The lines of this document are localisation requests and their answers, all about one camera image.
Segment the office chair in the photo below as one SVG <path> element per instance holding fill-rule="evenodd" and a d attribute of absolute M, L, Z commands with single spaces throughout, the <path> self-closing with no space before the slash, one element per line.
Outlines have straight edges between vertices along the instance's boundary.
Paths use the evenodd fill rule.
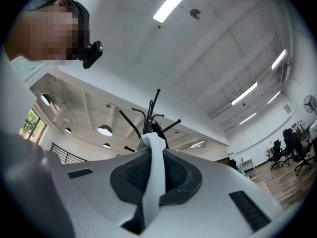
<path fill-rule="evenodd" d="M 270 156 L 268 157 L 270 161 L 274 161 L 274 164 L 271 166 L 271 170 L 274 166 L 279 167 L 279 163 L 281 163 L 281 165 L 283 166 L 284 161 L 279 161 L 281 157 L 281 141 L 277 140 L 274 142 L 273 156 L 271 158 Z"/>
<path fill-rule="evenodd" d="M 296 173 L 296 176 L 298 176 L 298 173 L 302 169 L 303 166 L 309 166 L 309 169 L 312 168 L 311 164 L 308 163 L 308 161 L 313 159 L 315 162 L 315 156 L 305 159 L 307 153 L 311 150 L 312 144 L 308 144 L 307 146 L 303 147 L 297 136 L 297 133 L 292 131 L 293 131 L 292 129 L 288 129 L 287 132 L 285 132 L 286 135 L 285 135 L 284 142 L 287 145 L 288 151 L 291 152 L 292 159 L 295 162 L 302 161 L 302 163 L 297 165 L 294 169 L 294 171 L 296 171 L 299 168 Z"/>

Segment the black metal railing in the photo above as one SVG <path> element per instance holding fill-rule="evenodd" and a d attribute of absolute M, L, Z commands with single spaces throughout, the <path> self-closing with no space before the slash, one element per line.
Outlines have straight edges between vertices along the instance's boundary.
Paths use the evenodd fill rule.
<path fill-rule="evenodd" d="M 80 158 L 76 155 L 73 155 L 67 151 L 65 151 L 63 148 L 59 147 L 58 145 L 52 143 L 51 151 L 58 154 L 59 159 L 64 164 L 72 164 L 72 163 L 81 163 L 86 162 L 87 160 Z"/>

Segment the round pendant light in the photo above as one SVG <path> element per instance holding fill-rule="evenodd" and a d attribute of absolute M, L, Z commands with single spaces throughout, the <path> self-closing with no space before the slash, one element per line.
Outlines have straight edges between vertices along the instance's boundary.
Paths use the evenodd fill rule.
<path fill-rule="evenodd" d="M 110 145 L 108 143 L 104 143 L 103 147 L 110 149 Z"/>
<path fill-rule="evenodd" d="M 101 125 L 97 129 L 97 131 L 100 132 L 102 135 L 112 136 L 112 129 L 108 125 Z"/>
<path fill-rule="evenodd" d="M 71 128 L 65 128 L 65 131 L 68 132 L 69 134 L 71 134 Z"/>
<path fill-rule="evenodd" d="M 51 104 L 51 97 L 48 94 L 42 94 L 41 98 L 46 105 L 49 106 Z"/>

